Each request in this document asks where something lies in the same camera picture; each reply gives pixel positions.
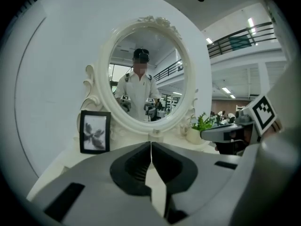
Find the mirror decorative scroll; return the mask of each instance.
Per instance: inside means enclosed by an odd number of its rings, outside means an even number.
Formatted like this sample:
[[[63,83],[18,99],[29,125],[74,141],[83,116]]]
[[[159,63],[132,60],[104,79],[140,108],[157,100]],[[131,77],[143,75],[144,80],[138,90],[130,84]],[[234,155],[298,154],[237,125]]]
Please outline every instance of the mirror decorative scroll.
[[[141,28],[150,28],[169,38],[179,51],[183,61],[185,83],[183,96],[177,106],[178,108],[174,113],[155,122],[137,121],[128,116],[120,106],[117,106],[118,104],[108,82],[108,64],[110,63],[110,57],[117,42]],[[154,18],[153,16],[148,16],[139,18],[131,23],[124,24],[120,28],[114,29],[108,41],[101,46],[98,62],[86,67],[88,78],[84,80],[84,85],[87,88],[87,92],[80,110],[111,112],[112,140],[116,136],[126,135],[129,131],[140,135],[149,135],[155,131],[164,135],[164,132],[170,131],[175,127],[187,127],[191,117],[195,113],[195,68],[183,44],[183,40],[176,27],[171,26],[170,22],[162,17]]]

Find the white pot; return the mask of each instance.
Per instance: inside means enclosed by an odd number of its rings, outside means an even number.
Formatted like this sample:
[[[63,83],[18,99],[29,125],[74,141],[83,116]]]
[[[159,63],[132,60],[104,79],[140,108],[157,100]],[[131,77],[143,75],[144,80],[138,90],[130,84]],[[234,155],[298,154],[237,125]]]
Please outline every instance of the white pot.
[[[200,131],[199,130],[195,130],[193,128],[189,128],[187,131],[187,135],[186,135],[186,139],[192,143],[192,144],[202,144],[204,142],[204,140],[202,140],[201,136],[200,136]]]

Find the green leaves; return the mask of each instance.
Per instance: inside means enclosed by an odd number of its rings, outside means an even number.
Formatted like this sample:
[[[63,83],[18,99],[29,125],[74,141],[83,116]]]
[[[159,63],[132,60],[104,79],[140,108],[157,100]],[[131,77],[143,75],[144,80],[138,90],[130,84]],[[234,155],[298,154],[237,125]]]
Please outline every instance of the green leaves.
[[[203,120],[203,117],[206,115],[204,112],[202,115],[198,117],[198,122],[192,124],[192,128],[199,131],[204,131],[206,129],[209,129],[213,125],[213,118],[208,117],[205,121]]]

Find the white pillar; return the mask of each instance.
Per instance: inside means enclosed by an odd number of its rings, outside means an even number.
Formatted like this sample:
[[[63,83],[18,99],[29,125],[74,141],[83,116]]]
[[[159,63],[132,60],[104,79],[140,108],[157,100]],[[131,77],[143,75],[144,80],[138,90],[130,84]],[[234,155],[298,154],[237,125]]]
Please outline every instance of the white pillar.
[[[269,75],[265,62],[258,63],[258,71],[260,78],[261,94],[265,94],[269,91]]]

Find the ornate white mirror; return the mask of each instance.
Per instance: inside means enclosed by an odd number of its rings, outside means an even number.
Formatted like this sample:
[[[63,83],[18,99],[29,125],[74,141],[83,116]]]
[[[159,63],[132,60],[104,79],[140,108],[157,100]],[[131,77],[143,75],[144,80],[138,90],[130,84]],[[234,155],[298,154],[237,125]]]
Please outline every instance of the ornate white mirror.
[[[155,66],[157,63],[156,60],[160,60],[160,52],[164,54],[164,46],[167,50],[169,49],[169,51],[174,50],[178,54],[179,59],[176,63],[171,63],[162,67],[162,70],[169,67],[170,73],[168,71],[163,71],[161,78],[159,78],[159,75],[157,75],[158,73],[154,74],[154,72],[152,72],[153,75],[150,77],[147,71],[153,69],[151,67]],[[137,48],[143,48],[139,51],[139,54],[141,55],[141,52],[143,52],[142,56],[146,55],[149,57],[149,61],[147,61],[147,63],[144,61],[140,63],[140,61],[137,62],[135,60],[137,57],[139,58],[139,55],[136,57],[134,55]],[[126,65],[127,62],[128,66],[126,68],[118,67],[118,65],[120,66],[121,64],[120,61],[123,62],[124,65]],[[116,76],[114,76],[113,72],[115,66],[119,69]],[[117,121],[117,123],[130,131],[138,132],[140,134],[149,133],[154,129],[160,131],[171,129],[185,116],[187,111],[190,109],[191,102],[194,98],[194,65],[190,60],[188,51],[183,44],[177,29],[174,26],[171,26],[167,19],[161,17],[153,18],[152,16],[149,16],[146,18],[140,18],[113,30],[111,37],[101,48],[98,63],[92,66],[92,69],[95,71],[94,80],[96,85],[96,90],[94,91],[92,89],[94,92],[92,98],[96,101],[96,106],[104,105],[107,111],[111,111],[112,117]],[[141,71],[141,76],[147,76],[144,80],[144,85],[148,82],[153,87],[149,88],[147,93],[144,93],[144,89],[143,96],[139,97],[139,100],[135,93],[130,91],[130,89],[127,89],[131,88],[133,91],[137,91],[137,88],[133,89],[132,78],[132,76],[137,76],[134,72],[136,69]],[[127,73],[129,74],[128,82],[125,81]],[[179,82],[182,83],[182,87],[179,89],[172,86],[174,84],[172,81],[179,81],[180,76],[182,79],[184,78],[184,80]],[[136,79],[137,84],[142,82],[139,80],[138,76]],[[123,84],[119,84],[119,86],[117,86],[116,82],[118,81],[122,81]],[[164,93],[166,85],[173,87],[174,91]],[[147,115],[149,108],[145,102],[149,98],[162,100],[162,94],[165,94],[163,99],[165,98],[166,101],[170,101],[170,103],[166,102],[165,107],[167,107],[168,104],[171,105],[171,102],[173,102],[174,106],[173,108],[170,107],[171,110],[169,109],[169,111],[168,108],[165,112],[164,110],[163,112],[158,110],[158,114],[164,113],[164,116],[158,116],[161,117],[161,119],[152,122],[149,119],[149,115]],[[134,109],[137,110],[135,107],[139,106],[139,116],[134,113],[129,113],[129,111],[126,111],[118,105],[120,102],[119,98],[122,96],[131,97],[132,108],[134,107]]]

